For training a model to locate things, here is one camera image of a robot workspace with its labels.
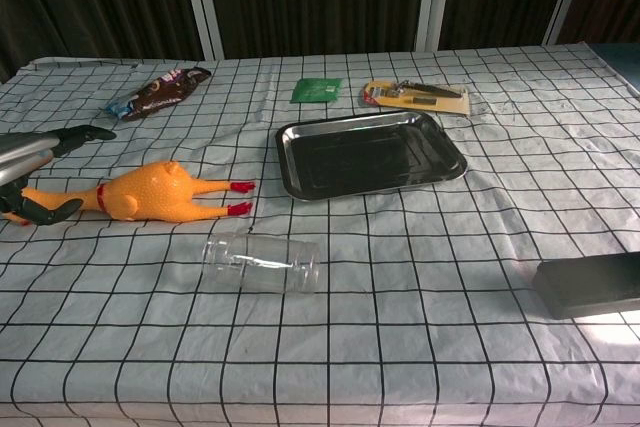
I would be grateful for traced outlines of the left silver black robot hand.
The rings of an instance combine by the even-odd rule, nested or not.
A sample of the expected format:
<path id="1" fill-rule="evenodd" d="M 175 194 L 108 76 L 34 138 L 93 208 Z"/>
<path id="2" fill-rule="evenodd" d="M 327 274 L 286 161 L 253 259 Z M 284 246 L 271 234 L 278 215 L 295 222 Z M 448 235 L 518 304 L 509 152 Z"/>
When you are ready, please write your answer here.
<path id="1" fill-rule="evenodd" d="M 47 132 L 11 133 L 1 136 L 1 213 L 14 214 L 36 225 L 52 225 L 66 220 L 80 209 L 83 201 L 72 198 L 49 209 L 27 198 L 23 189 L 29 176 L 53 158 L 94 140 L 116 138 L 110 130 L 79 125 Z"/>

